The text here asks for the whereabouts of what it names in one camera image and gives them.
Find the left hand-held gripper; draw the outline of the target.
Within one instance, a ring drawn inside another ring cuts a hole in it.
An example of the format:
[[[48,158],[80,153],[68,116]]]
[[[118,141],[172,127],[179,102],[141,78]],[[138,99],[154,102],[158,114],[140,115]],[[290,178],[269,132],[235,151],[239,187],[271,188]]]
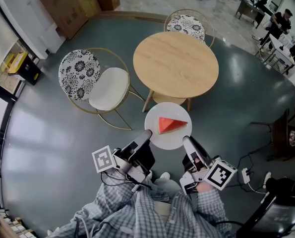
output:
[[[123,149],[117,148],[113,152],[107,145],[92,153],[97,173],[102,174],[107,170],[117,170],[125,178],[123,182],[134,184],[132,192],[144,186],[150,170],[155,164],[155,158],[150,149],[152,131],[147,129],[138,135]]]

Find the round white plate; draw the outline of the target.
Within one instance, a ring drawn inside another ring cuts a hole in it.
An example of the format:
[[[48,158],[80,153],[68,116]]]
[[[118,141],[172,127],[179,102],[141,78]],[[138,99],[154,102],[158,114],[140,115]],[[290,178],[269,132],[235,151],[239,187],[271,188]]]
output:
[[[185,121],[187,125],[170,133],[159,134],[159,117]],[[189,113],[182,106],[172,102],[163,102],[152,107],[146,115],[144,126],[145,129],[149,129],[152,132],[151,143],[163,150],[180,148],[183,145],[183,137],[191,136],[192,132],[192,122]]]

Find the red watermelon slice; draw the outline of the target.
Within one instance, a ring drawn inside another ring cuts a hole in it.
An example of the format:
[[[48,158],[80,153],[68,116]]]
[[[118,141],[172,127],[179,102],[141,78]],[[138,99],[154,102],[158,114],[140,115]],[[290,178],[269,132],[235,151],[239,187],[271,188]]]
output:
[[[165,117],[158,118],[158,133],[165,134],[171,133],[176,130],[182,129],[183,127],[187,126],[188,122],[181,121],[177,119],[170,119]]]

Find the person's right forearm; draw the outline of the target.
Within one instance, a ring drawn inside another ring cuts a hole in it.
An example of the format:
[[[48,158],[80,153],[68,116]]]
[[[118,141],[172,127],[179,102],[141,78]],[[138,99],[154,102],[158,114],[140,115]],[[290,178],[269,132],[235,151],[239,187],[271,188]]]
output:
[[[196,189],[201,238],[234,238],[218,190],[205,181],[199,182]]]

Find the person's left forearm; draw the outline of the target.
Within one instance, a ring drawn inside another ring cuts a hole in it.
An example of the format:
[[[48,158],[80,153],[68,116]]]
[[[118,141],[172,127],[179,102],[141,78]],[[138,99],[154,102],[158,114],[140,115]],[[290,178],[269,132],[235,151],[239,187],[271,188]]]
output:
[[[59,234],[68,238],[102,238],[100,231],[103,220],[136,193],[132,192],[134,185],[122,181],[123,178],[119,172],[107,177],[100,186],[95,200],[76,212],[71,222],[61,227]]]

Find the round wooden table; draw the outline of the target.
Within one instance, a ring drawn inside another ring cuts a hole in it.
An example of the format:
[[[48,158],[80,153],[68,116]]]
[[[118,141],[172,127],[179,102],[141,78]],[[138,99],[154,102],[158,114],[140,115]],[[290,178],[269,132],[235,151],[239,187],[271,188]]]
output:
[[[143,110],[151,100],[181,105],[216,83],[219,65],[210,47],[180,32],[160,32],[145,38],[135,49],[133,67],[149,89]]]

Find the person's jeans legs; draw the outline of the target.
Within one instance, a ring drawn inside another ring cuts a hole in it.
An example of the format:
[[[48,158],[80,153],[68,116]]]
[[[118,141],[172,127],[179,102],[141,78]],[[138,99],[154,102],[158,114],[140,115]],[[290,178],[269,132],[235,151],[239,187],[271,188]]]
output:
[[[154,201],[171,203],[181,191],[180,185],[172,179],[158,178],[153,182],[151,197]]]

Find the person's checked shirt torso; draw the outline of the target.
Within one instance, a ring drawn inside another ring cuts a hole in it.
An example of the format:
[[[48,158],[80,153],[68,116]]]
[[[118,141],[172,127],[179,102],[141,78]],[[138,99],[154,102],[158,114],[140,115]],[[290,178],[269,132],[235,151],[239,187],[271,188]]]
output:
[[[181,190],[141,189],[106,217],[102,238],[201,238],[201,218]]]

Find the white plastic object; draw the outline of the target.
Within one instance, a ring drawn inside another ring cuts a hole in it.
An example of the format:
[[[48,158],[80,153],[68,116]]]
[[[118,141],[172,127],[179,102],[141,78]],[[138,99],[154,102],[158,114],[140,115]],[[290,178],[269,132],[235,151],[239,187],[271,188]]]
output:
[[[263,186],[262,186],[263,189],[266,189],[266,182],[270,178],[271,178],[271,172],[267,172],[265,177],[264,177],[264,182],[263,182]]]

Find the dark wooden chair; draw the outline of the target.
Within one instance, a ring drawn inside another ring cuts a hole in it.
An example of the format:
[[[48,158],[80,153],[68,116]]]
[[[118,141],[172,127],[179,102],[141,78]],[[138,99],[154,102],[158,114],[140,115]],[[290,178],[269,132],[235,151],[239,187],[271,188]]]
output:
[[[295,114],[289,117],[289,110],[284,113],[274,122],[251,122],[253,125],[263,125],[269,128],[274,154],[270,157],[273,159],[282,158],[284,161],[295,157]]]

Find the floral round back cushion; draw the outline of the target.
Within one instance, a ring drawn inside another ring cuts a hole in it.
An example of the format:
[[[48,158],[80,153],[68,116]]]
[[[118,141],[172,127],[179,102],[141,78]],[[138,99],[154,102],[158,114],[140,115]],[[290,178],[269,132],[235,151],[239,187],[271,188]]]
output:
[[[84,101],[89,98],[100,74],[100,63],[90,51],[74,50],[59,65],[59,84],[69,98]]]
[[[204,42],[205,29],[202,23],[193,16],[179,14],[171,18],[165,27],[166,31],[180,32]]]

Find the black framed screen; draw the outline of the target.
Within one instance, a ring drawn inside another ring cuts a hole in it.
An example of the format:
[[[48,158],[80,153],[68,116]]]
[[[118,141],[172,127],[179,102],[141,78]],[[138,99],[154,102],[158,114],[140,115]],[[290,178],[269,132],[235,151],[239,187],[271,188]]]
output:
[[[236,232],[236,238],[282,238],[295,225],[295,181],[289,178],[266,181],[268,195]]]

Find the black bin with yellow lid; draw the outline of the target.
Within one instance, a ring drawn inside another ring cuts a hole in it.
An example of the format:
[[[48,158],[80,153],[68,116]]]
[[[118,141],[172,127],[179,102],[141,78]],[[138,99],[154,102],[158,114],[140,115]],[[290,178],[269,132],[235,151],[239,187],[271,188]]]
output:
[[[31,85],[35,85],[41,70],[37,65],[29,58],[27,52],[19,53],[12,62],[8,75],[14,76],[21,81],[25,81]]]

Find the grey office desk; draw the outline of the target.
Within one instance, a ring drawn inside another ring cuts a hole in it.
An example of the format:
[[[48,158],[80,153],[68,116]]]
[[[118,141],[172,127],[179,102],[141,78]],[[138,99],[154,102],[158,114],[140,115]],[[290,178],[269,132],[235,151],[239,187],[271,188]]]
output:
[[[254,22],[256,22],[255,28],[257,29],[260,23],[262,22],[265,13],[261,9],[256,8],[249,1],[241,0],[235,16],[238,16],[238,19],[241,19],[243,15],[249,17]]]

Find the large flat cardboard sheet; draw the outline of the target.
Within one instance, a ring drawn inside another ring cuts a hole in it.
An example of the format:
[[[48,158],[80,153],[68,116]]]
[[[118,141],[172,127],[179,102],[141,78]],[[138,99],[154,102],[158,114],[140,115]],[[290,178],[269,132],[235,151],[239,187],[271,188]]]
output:
[[[40,2],[69,40],[88,21],[79,0],[40,0]]]

